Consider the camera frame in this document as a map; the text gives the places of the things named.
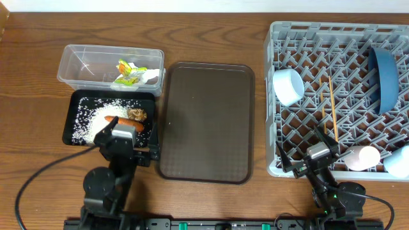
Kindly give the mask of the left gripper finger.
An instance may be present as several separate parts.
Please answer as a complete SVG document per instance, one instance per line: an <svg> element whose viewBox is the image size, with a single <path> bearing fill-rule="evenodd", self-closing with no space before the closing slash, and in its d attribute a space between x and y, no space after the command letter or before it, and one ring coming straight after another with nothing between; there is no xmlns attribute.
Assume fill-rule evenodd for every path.
<svg viewBox="0 0 409 230"><path fill-rule="evenodd" d="M151 129L150 138L148 141L149 153L159 153L159 139L158 139L158 126L156 123L153 124Z"/></svg>
<svg viewBox="0 0 409 230"><path fill-rule="evenodd" d="M95 135L95 142L111 142L112 130L118 124L117 119L113 119L105 128Z"/></svg>

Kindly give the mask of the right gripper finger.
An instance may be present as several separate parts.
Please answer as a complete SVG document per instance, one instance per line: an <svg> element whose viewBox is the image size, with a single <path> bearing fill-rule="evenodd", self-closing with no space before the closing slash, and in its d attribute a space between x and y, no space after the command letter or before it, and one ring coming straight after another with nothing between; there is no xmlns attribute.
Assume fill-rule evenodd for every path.
<svg viewBox="0 0 409 230"><path fill-rule="evenodd" d="M339 153L339 143L331 136L324 132L324 129L320 126L314 127L314 133L318 136L321 142L329 148L331 153Z"/></svg>
<svg viewBox="0 0 409 230"><path fill-rule="evenodd" d="M280 156L281 156L282 170L285 173L288 173L288 172L292 171L293 170L293 164L291 163L290 159L288 158L286 152L283 150L283 148L279 145L279 143L277 141L275 143L276 143L276 145L278 147L278 150L279 150L279 153L280 153Z"/></svg>

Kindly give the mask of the orange carrot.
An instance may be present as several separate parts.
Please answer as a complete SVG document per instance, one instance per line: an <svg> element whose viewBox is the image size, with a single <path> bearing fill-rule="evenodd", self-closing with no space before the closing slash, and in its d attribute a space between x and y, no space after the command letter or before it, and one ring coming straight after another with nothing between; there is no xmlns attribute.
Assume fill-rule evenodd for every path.
<svg viewBox="0 0 409 230"><path fill-rule="evenodd" d="M105 116L104 119L111 122L114 119L114 116ZM136 132L142 132L144 130L144 125L142 123L127 118L118 118L118 124L132 126L135 128Z"/></svg>

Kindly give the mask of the pink cup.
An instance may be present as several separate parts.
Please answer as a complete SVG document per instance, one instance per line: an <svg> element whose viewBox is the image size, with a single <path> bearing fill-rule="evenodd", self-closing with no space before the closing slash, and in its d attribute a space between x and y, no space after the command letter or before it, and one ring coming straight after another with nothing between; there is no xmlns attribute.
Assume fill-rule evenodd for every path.
<svg viewBox="0 0 409 230"><path fill-rule="evenodd" d="M347 168L352 171L363 171L376 166L380 162L380 152L372 146L352 146L344 157Z"/></svg>

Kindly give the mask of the brown food scrap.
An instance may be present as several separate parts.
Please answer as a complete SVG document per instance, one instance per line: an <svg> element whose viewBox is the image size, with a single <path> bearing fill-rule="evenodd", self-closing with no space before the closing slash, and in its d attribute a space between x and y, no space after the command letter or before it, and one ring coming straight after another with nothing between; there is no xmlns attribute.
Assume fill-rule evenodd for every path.
<svg viewBox="0 0 409 230"><path fill-rule="evenodd" d="M148 115L144 109L128 109L127 110L127 116L129 119L138 121L138 122L143 122L148 118Z"/></svg>

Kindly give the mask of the blue cup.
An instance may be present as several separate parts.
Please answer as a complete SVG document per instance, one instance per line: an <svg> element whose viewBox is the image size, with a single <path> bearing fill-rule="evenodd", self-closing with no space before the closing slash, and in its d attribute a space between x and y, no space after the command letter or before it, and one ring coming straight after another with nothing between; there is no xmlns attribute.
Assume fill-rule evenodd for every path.
<svg viewBox="0 0 409 230"><path fill-rule="evenodd" d="M408 145L392 152L391 156L383 159L385 170L397 178L408 177Z"/></svg>

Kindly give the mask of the white tissue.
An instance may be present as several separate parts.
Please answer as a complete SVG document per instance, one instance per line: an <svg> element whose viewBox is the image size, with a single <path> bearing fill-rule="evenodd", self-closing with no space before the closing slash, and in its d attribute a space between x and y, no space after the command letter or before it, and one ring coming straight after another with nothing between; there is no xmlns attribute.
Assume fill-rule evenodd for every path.
<svg viewBox="0 0 409 230"><path fill-rule="evenodd" d="M129 63L131 66L135 67L136 65L133 63ZM125 86L122 84L114 83L114 81L110 85L111 90L115 91L137 91L142 86L148 84L150 80L155 80L159 76L160 70L159 69L149 69L141 76L141 79L138 83L132 86Z"/></svg>

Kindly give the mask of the light blue rice bowl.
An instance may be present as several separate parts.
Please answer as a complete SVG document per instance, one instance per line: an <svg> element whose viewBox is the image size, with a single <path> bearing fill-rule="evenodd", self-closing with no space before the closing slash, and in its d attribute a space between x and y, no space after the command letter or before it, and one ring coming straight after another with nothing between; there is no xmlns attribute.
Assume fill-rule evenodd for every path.
<svg viewBox="0 0 409 230"><path fill-rule="evenodd" d="M289 107L304 97L304 82L296 70L275 71L272 80L275 94L284 106Z"/></svg>

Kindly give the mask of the large blue plate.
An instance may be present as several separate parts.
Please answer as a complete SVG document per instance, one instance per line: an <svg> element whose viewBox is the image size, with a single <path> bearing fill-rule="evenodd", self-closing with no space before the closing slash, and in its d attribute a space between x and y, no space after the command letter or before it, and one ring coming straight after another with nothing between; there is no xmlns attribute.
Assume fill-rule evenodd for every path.
<svg viewBox="0 0 409 230"><path fill-rule="evenodd" d="M380 101L374 109L381 115L392 110L398 101L399 74L394 56L383 48L371 47L368 57L368 71L376 70L370 78L370 87L379 85L379 88L370 96L373 102Z"/></svg>

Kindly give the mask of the yellow green snack wrapper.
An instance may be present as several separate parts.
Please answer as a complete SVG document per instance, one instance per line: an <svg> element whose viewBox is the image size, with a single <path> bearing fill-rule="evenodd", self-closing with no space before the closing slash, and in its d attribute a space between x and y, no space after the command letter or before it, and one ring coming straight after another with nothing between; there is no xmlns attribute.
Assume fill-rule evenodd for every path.
<svg viewBox="0 0 409 230"><path fill-rule="evenodd" d="M138 83L141 76L148 70L146 67L133 67L124 59L119 59L119 64L116 66L120 76L114 81L114 83L122 84L125 86L132 86Z"/></svg>

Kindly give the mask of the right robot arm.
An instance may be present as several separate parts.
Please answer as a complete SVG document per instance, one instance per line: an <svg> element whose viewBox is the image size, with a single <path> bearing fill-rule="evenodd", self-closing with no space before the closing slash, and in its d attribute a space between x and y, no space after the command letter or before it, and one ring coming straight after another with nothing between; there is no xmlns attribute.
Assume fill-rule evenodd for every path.
<svg viewBox="0 0 409 230"><path fill-rule="evenodd" d="M307 220L303 229L357 229L356 219L363 216L366 190L354 182L338 183L329 165L339 158L339 143L321 127L314 129L319 143L312 146L297 163L291 163L282 147L278 147L282 170L296 179L305 176L311 186L314 202L324 213Z"/></svg>

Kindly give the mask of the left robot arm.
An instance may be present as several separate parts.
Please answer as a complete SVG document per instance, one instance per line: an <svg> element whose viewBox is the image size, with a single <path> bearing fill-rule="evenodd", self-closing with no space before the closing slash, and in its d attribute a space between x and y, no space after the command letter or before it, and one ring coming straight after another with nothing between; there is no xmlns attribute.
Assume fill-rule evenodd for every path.
<svg viewBox="0 0 409 230"><path fill-rule="evenodd" d="M149 167L152 160L159 160L160 146L157 124L153 124L148 149L134 148L134 135L126 137L114 132L124 131L125 125L115 117L96 134L94 143L109 161L108 167L90 170L84 178L84 206L76 229L144 229L141 217L123 211L138 166Z"/></svg>

